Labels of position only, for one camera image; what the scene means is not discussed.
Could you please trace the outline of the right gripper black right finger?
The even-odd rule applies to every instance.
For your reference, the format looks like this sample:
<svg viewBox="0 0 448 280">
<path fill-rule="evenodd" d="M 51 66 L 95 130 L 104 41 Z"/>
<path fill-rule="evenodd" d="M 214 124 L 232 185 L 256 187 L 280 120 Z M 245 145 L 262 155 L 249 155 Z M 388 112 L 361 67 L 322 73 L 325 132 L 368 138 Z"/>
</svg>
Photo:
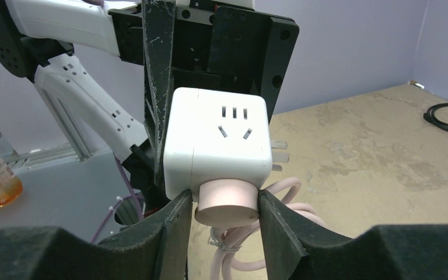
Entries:
<svg viewBox="0 0 448 280">
<path fill-rule="evenodd" d="M 448 225 L 377 225 L 351 239 L 259 193 L 269 279 L 448 279 Z"/>
</svg>

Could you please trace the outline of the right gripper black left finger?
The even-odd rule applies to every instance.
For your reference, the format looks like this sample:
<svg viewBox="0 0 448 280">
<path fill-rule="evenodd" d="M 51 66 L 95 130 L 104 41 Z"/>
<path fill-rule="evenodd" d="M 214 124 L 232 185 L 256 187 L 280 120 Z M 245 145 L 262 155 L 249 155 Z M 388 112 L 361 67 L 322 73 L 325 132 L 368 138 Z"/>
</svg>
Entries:
<svg viewBox="0 0 448 280">
<path fill-rule="evenodd" d="M 184 279 L 192 194 L 91 244 L 58 227 L 0 228 L 0 279 Z"/>
</svg>

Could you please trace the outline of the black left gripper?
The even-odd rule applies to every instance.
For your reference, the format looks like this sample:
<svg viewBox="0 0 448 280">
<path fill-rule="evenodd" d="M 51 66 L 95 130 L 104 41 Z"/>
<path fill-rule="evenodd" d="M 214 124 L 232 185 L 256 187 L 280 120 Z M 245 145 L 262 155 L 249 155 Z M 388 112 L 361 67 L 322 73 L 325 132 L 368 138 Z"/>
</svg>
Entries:
<svg viewBox="0 0 448 280">
<path fill-rule="evenodd" d="M 274 112 L 300 32 L 288 17 L 223 1 L 142 1 L 110 11 L 125 62 L 142 65 L 154 181 L 164 185 L 170 99 L 181 87 L 262 97 Z"/>
</svg>

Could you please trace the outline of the pink round socket with cord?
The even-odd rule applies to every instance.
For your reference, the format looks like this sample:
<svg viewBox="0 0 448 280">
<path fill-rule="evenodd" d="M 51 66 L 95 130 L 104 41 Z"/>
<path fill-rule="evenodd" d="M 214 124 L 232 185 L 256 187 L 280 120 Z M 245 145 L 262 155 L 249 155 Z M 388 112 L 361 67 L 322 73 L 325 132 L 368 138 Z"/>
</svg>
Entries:
<svg viewBox="0 0 448 280">
<path fill-rule="evenodd" d="M 248 237 L 260 230 L 258 188 L 234 179 L 214 180 L 199 189 L 195 219 L 209 226 L 208 243 L 216 247 L 211 279 L 231 279 L 232 270 L 258 271 L 265 260 L 241 262 L 235 258 Z"/>
</svg>

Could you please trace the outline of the white cube power socket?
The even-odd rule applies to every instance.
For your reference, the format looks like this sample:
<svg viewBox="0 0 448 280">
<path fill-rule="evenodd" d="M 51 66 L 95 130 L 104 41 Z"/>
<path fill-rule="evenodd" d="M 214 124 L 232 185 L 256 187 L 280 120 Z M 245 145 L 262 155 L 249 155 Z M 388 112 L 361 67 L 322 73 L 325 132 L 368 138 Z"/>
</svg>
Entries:
<svg viewBox="0 0 448 280">
<path fill-rule="evenodd" d="M 173 93 L 163 169 L 166 196 L 176 198 L 220 179 L 261 188 L 273 154 L 265 100 L 260 96 L 180 87 Z"/>
</svg>

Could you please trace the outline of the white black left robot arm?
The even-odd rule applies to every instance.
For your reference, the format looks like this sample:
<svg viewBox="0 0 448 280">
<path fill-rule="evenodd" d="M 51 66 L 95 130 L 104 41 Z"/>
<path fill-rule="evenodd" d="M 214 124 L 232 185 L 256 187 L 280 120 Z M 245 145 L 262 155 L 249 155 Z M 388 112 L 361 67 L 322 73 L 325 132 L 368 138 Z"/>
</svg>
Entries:
<svg viewBox="0 0 448 280">
<path fill-rule="evenodd" d="M 179 88 L 260 96 L 271 117 L 298 24 L 253 1 L 0 1 L 0 63 L 72 109 L 134 175 L 163 187 L 171 102 Z M 143 66 L 145 121 L 90 76 L 75 46 Z"/>
</svg>

